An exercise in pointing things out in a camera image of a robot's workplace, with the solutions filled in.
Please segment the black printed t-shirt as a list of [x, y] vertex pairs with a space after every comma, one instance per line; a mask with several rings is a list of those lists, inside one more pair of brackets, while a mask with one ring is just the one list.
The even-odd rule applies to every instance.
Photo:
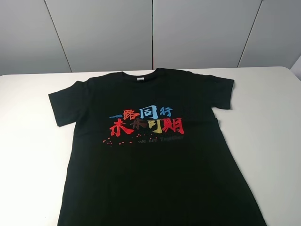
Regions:
[[57, 125], [75, 124], [58, 225], [265, 225], [213, 113], [234, 84], [160, 68], [49, 94]]

